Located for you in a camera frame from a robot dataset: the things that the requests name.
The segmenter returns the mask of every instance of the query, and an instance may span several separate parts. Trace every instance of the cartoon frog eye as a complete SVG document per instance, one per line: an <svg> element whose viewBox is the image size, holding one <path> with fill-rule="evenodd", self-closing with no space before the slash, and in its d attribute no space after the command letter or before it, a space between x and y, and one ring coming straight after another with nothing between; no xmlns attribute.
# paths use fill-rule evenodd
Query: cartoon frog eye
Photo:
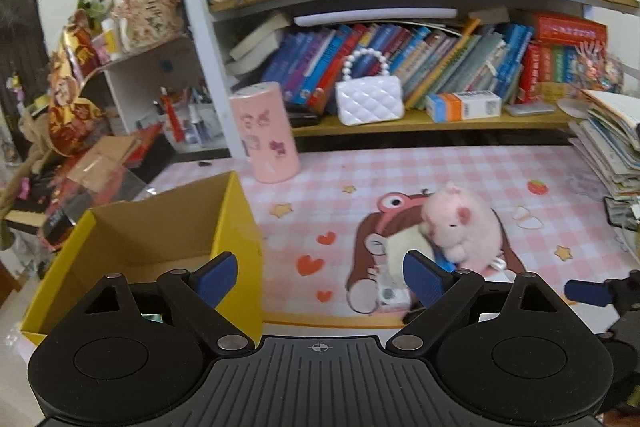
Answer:
<svg viewBox="0 0 640 427"><path fill-rule="evenodd" d="M393 192L382 196L378 201L378 209L380 212L394 212L405 206L408 198L399 192Z"/></svg>

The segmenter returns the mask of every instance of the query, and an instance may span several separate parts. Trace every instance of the pink pig plush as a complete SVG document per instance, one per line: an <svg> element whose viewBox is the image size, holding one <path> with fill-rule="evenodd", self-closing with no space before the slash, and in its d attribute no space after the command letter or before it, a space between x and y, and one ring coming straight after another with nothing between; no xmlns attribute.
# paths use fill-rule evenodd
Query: pink pig plush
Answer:
<svg viewBox="0 0 640 427"><path fill-rule="evenodd" d="M481 272L500 255L502 229L491 207L466 188L447 183L422 206L423 232L459 268Z"/></svg>

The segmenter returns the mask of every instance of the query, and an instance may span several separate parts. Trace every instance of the pink tumbler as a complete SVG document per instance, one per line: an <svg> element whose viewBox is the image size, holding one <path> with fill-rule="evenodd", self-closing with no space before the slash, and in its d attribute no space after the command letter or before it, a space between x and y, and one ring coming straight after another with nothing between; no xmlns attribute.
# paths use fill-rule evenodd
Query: pink tumbler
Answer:
<svg viewBox="0 0 640 427"><path fill-rule="evenodd" d="M277 82L263 82L238 90L230 97L255 179L278 183L300 171L300 160Z"/></svg>

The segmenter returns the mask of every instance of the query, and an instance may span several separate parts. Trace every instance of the red heart print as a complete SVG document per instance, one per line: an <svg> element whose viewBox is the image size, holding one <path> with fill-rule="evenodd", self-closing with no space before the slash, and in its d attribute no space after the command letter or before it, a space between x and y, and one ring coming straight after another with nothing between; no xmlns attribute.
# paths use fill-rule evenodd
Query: red heart print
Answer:
<svg viewBox="0 0 640 427"><path fill-rule="evenodd" d="M331 297L334 296L334 293L332 291L320 291L318 290L316 292L316 299L318 299L320 302L327 302L331 300Z"/></svg>
<svg viewBox="0 0 640 427"><path fill-rule="evenodd" d="M332 245L335 241L335 232L327 232L324 235L319 235L316 237L316 241L321 245Z"/></svg>
<svg viewBox="0 0 640 427"><path fill-rule="evenodd" d="M317 271L320 271L322 266L324 266L324 259L313 259L310 255L303 255L296 263L298 273L302 275L302 277L313 275Z"/></svg>

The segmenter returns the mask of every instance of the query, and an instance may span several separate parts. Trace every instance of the open cardboard box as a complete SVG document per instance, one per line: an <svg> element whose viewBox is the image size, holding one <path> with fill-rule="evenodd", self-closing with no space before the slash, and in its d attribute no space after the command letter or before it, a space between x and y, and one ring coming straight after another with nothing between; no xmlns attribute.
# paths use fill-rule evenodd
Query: open cardboard box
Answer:
<svg viewBox="0 0 640 427"><path fill-rule="evenodd" d="M217 306L256 343L262 336L262 234L235 172L132 203L88 210L43 279L22 322L36 345L108 272L153 282L194 271L223 251L238 258L238 282Z"/></svg>

